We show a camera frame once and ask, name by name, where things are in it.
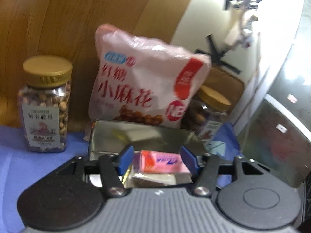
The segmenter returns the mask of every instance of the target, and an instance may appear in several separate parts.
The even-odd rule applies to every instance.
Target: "yellow lid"
[[[217,111],[227,111],[231,106],[231,102],[226,97],[207,86],[202,85],[198,95],[202,101]]]
[[[38,55],[23,63],[26,83],[36,88],[53,88],[65,84],[71,78],[73,66],[65,58]]]

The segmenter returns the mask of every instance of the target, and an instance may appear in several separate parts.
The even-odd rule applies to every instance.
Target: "transparent container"
[[[210,141],[227,119],[231,103],[219,92],[201,86],[182,120],[182,128],[194,131],[208,149]]]
[[[23,64],[27,85],[18,91],[18,108],[27,147],[33,152],[63,152],[72,64],[57,56],[34,56]]]

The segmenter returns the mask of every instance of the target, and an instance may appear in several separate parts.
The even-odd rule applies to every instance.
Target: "blue tablecloth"
[[[62,153],[36,153],[26,149],[21,129],[0,126],[0,233],[18,233],[24,225],[16,202],[28,186],[74,156],[87,156],[84,133],[69,133]]]

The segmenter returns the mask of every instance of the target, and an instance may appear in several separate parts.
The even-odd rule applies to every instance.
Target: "jar label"
[[[222,123],[220,122],[209,120],[202,127],[198,134],[198,139],[202,141],[202,144],[205,148],[207,148],[209,142],[212,140],[213,136],[216,134],[221,125]]]
[[[22,109],[29,145],[60,148],[59,108],[23,104]]]

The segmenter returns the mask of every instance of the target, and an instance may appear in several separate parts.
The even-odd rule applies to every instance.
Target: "blue oval label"
[[[105,60],[112,63],[123,64],[126,61],[126,56],[121,53],[109,51],[105,54]]]

